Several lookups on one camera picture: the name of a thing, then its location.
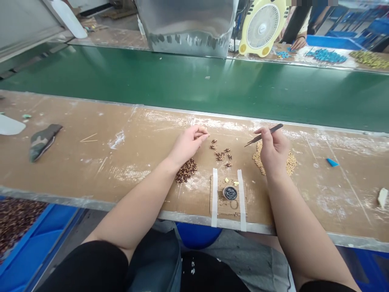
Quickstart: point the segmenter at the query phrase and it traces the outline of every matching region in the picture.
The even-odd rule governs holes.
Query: yellow electric fan
[[[286,0],[255,0],[243,23],[239,54],[266,57],[285,25]]]

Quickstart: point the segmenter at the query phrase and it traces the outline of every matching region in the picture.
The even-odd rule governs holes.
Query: person's left hand
[[[196,151],[208,137],[207,129],[199,125],[184,130],[178,136],[167,158],[180,168],[196,154]]]
[[[299,37],[291,46],[291,51],[301,49],[307,45],[307,41],[305,40],[305,37]]]

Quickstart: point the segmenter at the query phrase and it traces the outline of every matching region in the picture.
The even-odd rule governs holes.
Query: tweezers
[[[278,129],[282,128],[283,126],[284,126],[283,124],[278,124],[277,126],[275,126],[275,127],[270,129],[270,133],[274,133],[275,131],[277,131]],[[246,146],[249,146],[252,143],[258,142],[261,139],[262,139],[262,135],[256,136],[253,140],[247,142]]]

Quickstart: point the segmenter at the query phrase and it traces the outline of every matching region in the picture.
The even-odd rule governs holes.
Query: small round tin
[[[236,191],[236,188],[232,186],[226,186],[223,190],[223,196],[232,201],[236,199],[238,192]]]

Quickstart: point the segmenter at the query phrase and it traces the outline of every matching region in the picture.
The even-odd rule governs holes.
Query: pile of yellow beads
[[[351,52],[350,56],[353,57],[358,63],[372,68],[385,69],[389,67],[389,61],[385,61],[373,52],[355,51]]]

